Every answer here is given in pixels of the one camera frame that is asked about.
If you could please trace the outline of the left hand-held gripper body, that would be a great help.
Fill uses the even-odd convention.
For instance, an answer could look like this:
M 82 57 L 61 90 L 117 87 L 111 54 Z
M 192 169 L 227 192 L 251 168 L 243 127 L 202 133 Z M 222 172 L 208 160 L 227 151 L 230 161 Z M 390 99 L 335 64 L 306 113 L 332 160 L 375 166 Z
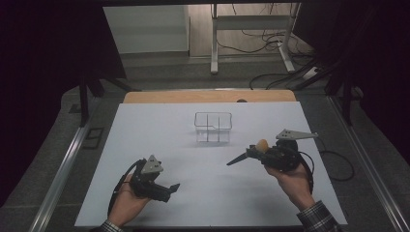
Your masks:
M 154 155 L 151 155 L 148 159 L 138 160 L 135 163 L 135 170 L 130 180 L 133 193 L 138 197 L 159 201 L 159 195 L 162 192 L 170 192 L 169 188 L 155 183 L 155 180 L 162 171 L 161 163 Z

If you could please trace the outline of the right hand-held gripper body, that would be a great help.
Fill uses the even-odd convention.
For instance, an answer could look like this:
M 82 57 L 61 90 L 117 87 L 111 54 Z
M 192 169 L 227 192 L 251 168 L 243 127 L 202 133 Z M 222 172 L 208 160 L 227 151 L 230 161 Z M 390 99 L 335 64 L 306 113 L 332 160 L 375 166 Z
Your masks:
M 262 164 L 276 170 L 287 172 L 295 170 L 302 164 L 308 172 L 314 171 L 314 162 L 310 156 L 311 166 L 308 166 L 298 148 L 299 139 L 317 137 L 317 133 L 309 133 L 295 130 L 283 130 L 277 136 L 275 146 L 270 147 L 265 139 L 261 139 L 256 144 L 256 151 Z

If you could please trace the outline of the black-handled makeup brush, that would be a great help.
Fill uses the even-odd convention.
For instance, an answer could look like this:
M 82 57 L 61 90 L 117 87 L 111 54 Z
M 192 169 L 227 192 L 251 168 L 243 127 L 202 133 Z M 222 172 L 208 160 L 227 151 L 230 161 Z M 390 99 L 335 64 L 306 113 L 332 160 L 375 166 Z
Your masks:
M 256 145 L 256 150 L 257 150 L 257 151 L 254 151 L 254 153 L 263 153 L 265 155 L 265 153 L 269 149 L 269 145 L 268 145 L 268 142 L 267 142 L 266 139 L 261 139 L 254 145 Z M 239 157 L 237 157 L 237 158 L 233 159 L 232 161 L 228 162 L 227 165 L 232 165 L 232 164 L 235 164 L 235 163 L 240 162 L 240 161 L 245 160 L 245 159 L 248 159 L 247 149 Z

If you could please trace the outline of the clear plastic organizer box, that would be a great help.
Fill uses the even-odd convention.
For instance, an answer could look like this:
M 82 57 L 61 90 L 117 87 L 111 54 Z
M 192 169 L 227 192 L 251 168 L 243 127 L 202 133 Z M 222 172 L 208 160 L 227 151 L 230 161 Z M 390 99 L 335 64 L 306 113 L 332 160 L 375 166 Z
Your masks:
M 227 143 L 232 130 L 232 114 L 229 112 L 196 112 L 194 126 L 197 142 Z

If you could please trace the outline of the person's right hand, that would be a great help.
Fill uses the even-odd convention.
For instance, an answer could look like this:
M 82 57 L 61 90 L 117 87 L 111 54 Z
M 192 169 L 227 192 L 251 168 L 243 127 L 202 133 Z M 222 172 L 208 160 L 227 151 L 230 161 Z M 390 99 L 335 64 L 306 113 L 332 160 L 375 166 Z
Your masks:
M 315 204 L 309 190 L 308 174 L 301 164 L 288 172 L 281 172 L 269 166 L 264 166 L 264 168 L 269 175 L 278 180 L 279 186 L 300 212 Z

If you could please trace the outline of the person's left hand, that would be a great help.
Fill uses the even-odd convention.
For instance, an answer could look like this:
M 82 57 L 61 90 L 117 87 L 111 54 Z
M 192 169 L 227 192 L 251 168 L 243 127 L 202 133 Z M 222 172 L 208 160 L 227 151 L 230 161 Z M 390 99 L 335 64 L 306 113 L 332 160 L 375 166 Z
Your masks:
M 121 184 L 117 198 L 107 218 L 119 228 L 135 219 L 150 201 L 150 198 L 141 198 L 133 193 L 130 186 L 131 177 L 132 175 L 129 174 Z

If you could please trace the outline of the white table mat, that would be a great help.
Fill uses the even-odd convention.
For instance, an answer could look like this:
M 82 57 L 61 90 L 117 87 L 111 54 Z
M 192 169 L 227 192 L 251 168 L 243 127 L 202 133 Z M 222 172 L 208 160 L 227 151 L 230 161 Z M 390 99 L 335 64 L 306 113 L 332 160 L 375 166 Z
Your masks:
M 197 141 L 198 112 L 230 113 L 228 142 Z M 137 160 L 155 156 L 163 167 L 158 184 L 179 188 L 168 202 L 150 202 L 132 221 L 135 227 L 297 226 L 297 208 L 263 165 L 233 162 L 260 139 L 275 143 L 283 130 L 309 130 L 296 101 L 122 103 L 75 224 L 100 225 L 121 176 Z

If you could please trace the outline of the black floor plate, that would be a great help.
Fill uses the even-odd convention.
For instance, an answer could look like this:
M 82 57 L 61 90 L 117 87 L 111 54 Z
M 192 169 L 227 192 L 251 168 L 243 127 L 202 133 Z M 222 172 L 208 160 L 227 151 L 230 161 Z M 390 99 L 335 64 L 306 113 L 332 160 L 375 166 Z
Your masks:
M 82 143 L 82 148 L 85 150 L 96 150 L 103 138 L 103 128 L 91 128 Z

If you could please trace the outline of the black metal stand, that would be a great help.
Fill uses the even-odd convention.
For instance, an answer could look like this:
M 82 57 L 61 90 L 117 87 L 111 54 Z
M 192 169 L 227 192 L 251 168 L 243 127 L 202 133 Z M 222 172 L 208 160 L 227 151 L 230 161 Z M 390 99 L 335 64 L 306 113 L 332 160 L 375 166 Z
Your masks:
M 106 80 L 111 84 L 119 87 L 125 92 L 140 92 L 140 89 L 132 88 L 130 85 L 123 83 L 118 78 L 109 76 L 108 74 L 102 73 L 100 71 L 93 71 L 89 74 L 83 74 L 79 78 L 79 96 L 80 96 L 80 113 L 81 122 L 80 126 L 83 128 L 90 119 L 91 113 L 89 109 L 88 92 L 96 98 L 101 98 L 105 90 L 101 83 L 101 80 Z
M 302 90 L 309 85 L 317 82 L 320 79 L 329 77 L 329 81 L 325 86 L 325 94 L 327 96 L 335 96 L 339 89 L 342 89 L 341 95 L 341 116 L 348 126 L 352 126 L 351 120 L 351 103 L 354 100 L 352 89 L 353 75 L 349 70 L 348 62 L 346 60 L 337 60 L 323 71 L 315 74 L 308 80 L 303 81 L 291 87 L 292 91 Z

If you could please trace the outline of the white power strip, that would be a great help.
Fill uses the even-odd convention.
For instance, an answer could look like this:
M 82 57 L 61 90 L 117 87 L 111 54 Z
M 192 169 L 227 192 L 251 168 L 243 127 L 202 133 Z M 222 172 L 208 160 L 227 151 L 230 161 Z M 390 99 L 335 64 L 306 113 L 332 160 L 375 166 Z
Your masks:
M 303 79 L 304 80 L 308 80 L 310 78 L 312 78 L 313 76 L 315 76 L 316 74 L 318 74 L 320 72 L 320 69 L 317 67 L 312 67 L 308 72 L 306 72 L 303 75 Z

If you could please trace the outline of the wooden table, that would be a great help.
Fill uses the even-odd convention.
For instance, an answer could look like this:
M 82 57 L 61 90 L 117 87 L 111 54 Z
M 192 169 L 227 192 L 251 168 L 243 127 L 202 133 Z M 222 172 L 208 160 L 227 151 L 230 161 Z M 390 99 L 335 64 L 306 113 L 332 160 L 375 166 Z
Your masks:
M 124 103 L 294 102 L 290 90 L 187 90 L 129 92 Z

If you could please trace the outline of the dark curtain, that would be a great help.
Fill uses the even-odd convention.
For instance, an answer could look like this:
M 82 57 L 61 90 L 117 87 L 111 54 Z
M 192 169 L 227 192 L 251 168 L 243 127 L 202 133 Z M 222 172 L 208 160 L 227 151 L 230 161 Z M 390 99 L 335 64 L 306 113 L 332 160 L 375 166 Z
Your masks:
M 103 7 L 88 0 L 0 0 L 0 207 L 39 151 L 62 96 L 126 76 Z
M 348 54 L 362 109 L 410 164 L 410 0 L 304 2 L 294 34 L 325 64 Z

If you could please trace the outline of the white cabinet panel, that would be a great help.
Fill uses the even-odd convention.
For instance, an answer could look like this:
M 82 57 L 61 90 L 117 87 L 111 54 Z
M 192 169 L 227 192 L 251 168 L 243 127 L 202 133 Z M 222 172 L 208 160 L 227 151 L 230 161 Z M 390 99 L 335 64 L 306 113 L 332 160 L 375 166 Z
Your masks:
M 111 34 L 120 54 L 188 52 L 188 7 L 104 7 Z

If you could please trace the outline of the metal floor rail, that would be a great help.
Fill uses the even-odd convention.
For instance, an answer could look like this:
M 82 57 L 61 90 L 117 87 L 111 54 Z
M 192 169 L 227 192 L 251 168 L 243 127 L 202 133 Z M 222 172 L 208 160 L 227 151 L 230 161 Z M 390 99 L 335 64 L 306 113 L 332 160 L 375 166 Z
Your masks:
M 404 218 L 404 215 L 395 201 L 392 193 L 382 180 L 379 172 L 376 170 L 373 162 L 371 161 L 363 143 L 360 141 L 359 136 L 356 134 L 354 128 L 347 124 L 347 121 L 343 118 L 341 112 L 341 106 L 337 102 L 336 97 L 328 97 L 328 102 L 332 106 L 334 112 L 340 121 L 345 134 L 347 135 L 351 146 L 353 147 L 356 157 L 366 173 L 366 176 L 372 185 L 385 213 L 387 214 L 391 224 L 393 225 L 395 232 L 410 232 L 410 225 Z
M 34 220 L 29 228 L 29 232 L 44 232 L 46 230 L 63 189 L 68 181 L 76 156 L 86 137 L 89 127 L 90 124 L 86 123 L 76 130 L 73 140 L 50 184 L 50 187 L 39 210 L 37 211 L 36 216 L 34 217 Z

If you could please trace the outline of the white desk frame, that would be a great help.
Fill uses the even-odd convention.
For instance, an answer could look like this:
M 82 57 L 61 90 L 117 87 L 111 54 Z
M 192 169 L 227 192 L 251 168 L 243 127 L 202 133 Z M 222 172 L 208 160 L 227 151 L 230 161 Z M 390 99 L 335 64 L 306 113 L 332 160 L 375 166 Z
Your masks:
M 289 55 L 288 43 L 296 21 L 300 4 L 295 3 L 290 8 L 289 15 L 218 15 L 218 5 L 212 4 L 212 51 L 211 74 L 219 71 L 219 52 L 217 44 L 218 31 L 226 30 L 284 30 L 284 39 L 278 43 L 278 51 L 289 73 L 295 68 Z

